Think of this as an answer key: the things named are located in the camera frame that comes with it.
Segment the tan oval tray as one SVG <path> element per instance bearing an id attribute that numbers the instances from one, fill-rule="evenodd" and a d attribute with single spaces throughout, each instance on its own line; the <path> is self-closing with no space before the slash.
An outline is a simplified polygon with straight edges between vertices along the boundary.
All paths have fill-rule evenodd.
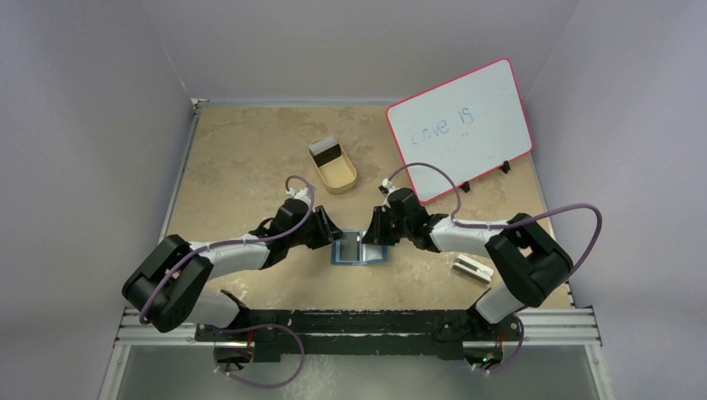
<path id="1" fill-rule="evenodd" d="M 358 178 L 357 170 L 348 157 L 348 154 L 344 151 L 342 146 L 341 149 L 342 155 L 340 157 L 322 167 L 317 167 L 313 162 L 324 188 L 332 194 L 347 192 L 354 187 Z"/>

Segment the credit cards stack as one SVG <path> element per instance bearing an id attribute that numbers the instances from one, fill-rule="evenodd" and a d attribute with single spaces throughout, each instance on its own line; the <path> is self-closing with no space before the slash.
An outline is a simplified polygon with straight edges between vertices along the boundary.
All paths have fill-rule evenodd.
<path id="1" fill-rule="evenodd" d="M 342 155 L 338 140 L 333 136 L 324 137 L 308 146 L 308 151 L 315 165 L 319 168 Z"/>

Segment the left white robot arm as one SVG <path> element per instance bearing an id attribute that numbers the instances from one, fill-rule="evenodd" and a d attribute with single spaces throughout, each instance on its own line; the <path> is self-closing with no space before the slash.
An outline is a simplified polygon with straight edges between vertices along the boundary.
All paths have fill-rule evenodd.
<path id="1" fill-rule="evenodd" d="M 318 249 L 345 237 L 321 206 L 288 199 L 274 217 L 242 237 L 188 242 L 166 236 L 123 284 L 123 297 L 140 312 L 143 324 L 159 332 L 183 323 L 215 326 L 229 341 L 248 332 L 244 305 L 229 292 L 207 292 L 206 283 L 230 273 L 263 270 L 281 262 L 290 248 Z"/>

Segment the blue card holder wallet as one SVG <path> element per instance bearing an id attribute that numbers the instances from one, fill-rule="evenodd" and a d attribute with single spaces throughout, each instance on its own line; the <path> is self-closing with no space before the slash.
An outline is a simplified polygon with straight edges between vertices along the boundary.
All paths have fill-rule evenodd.
<path id="1" fill-rule="evenodd" d="M 364 244 L 365 230 L 343 230 L 343 238 L 332 244 L 331 264 L 363 266 L 388 261 L 388 248 Z"/>

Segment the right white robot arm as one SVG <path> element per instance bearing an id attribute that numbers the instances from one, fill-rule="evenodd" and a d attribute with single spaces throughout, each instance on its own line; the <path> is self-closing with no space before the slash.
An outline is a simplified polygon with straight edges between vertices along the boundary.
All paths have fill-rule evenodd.
<path id="1" fill-rule="evenodd" d="M 409 188 L 390 191 L 374 208 L 366 245 L 393 246 L 401 239 L 432 253 L 465 253 L 488 258 L 500 283 L 469 310 L 469 331 L 487 339 L 501 321 L 523 308 L 537 308 L 569 276 L 573 262 L 565 250 L 530 216 L 519 213 L 507 222 L 459 222 L 445 213 L 430 213 Z"/>

